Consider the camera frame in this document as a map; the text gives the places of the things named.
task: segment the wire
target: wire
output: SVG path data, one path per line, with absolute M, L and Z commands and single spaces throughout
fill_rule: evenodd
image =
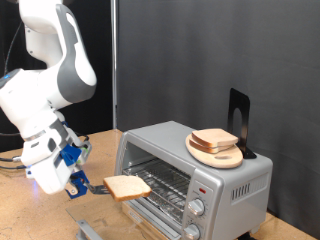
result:
M 0 133 L 0 137 L 16 137 L 20 136 L 20 133 Z
M 9 51 L 8 51 L 8 55 L 7 55 L 7 59 L 6 59 L 5 65 L 4 65 L 4 75 L 7 75 L 7 73 L 8 73 L 8 62 L 9 62 L 9 58 L 10 58 L 10 53 L 11 53 L 11 50 L 12 50 L 12 46 L 13 46 L 16 38 L 17 38 L 18 32 L 19 32 L 19 30 L 21 28 L 21 25 L 22 25 L 22 21 L 20 22 L 19 27 L 18 27 L 18 29 L 17 29 L 17 31 L 16 31 L 16 33 L 15 33 L 15 35 L 14 35 L 12 41 L 11 41 L 10 48 L 9 48 Z
M 0 158 L 1 162 L 13 162 L 13 159 L 10 158 Z
M 17 167 L 14 167 L 14 168 L 8 168 L 8 167 L 3 167 L 3 166 L 0 166 L 0 169 L 9 169 L 9 170 L 19 170 L 19 169 L 26 169 L 27 167 L 26 166 L 23 166 L 23 165 L 20 165 L 20 166 L 17 166 Z
M 85 137 L 84 141 L 89 141 L 89 139 L 90 139 L 89 136 L 86 135 L 86 134 L 78 133 L 78 132 L 76 132 L 76 131 L 74 131 L 74 133 L 77 134 L 78 137 L 80 137 L 80 136 Z

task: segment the silver toaster oven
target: silver toaster oven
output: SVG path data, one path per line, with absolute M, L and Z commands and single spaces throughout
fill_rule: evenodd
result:
M 166 122 L 123 133 L 115 175 L 136 175 L 152 188 L 128 204 L 168 239 L 233 240 L 266 218 L 272 161 L 257 154 L 233 169 L 194 159 L 194 129 Z

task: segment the black stand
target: black stand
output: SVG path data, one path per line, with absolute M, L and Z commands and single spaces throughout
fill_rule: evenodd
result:
M 240 237 L 238 237 L 238 240 L 256 240 L 255 238 L 250 236 L 250 233 L 245 233 L 243 235 L 241 235 Z
M 228 112 L 228 132 L 231 134 L 233 132 L 234 110 L 237 108 L 240 110 L 242 117 L 241 136 L 237 146 L 241 150 L 244 159 L 257 158 L 257 156 L 249 148 L 247 148 L 250 99 L 247 95 L 244 95 L 243 93 L 231 88 Z

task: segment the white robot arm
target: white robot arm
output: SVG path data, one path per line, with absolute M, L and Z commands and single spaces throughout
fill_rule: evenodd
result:
M 27 51 L 47 69 L 16 69 L 1 78 L 0 106 L 25 140 L 21 161 L 31 165 L 41 188 L 54 194 L 69 185 L 74 198 L 83 195 L 77 180 L 88 182 L 81 165 L 91 144 L 81 142 L 57 110 L 91 98 L 96 76 L 75 17 L 62 0 L 20 0 L 19 9 Z

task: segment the black backdrop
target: black backdrop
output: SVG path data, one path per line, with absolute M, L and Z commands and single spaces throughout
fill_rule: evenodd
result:
M 89 61 L 97 75 L 97 90 L 88 101 L 73 104 L 61 112 L 70 127 L 81 133 L 94 133 L 112 129 L 112 38 L 110 2 L 104 0 L 77 0 L 68 6 L 74 13 L 87 50 Z M 4 72 L 4 59 L 20 23 L 19 6 L 0 0 L 0 75 Z M 16 68 L 43 69 L 46 65 L 26 52 L 24 28 L 21 27 L 11 52 L 8 70 Z M 0 110 L 0 132 L 18 130 Z M 21 137 L 0 136 L 0 152 L 21 148 Z
M 118 128 L 227 127 L 251 99 L 248 146 L 273 160 L 269 209 L 320 238 L 320 2 L 119 0 Z

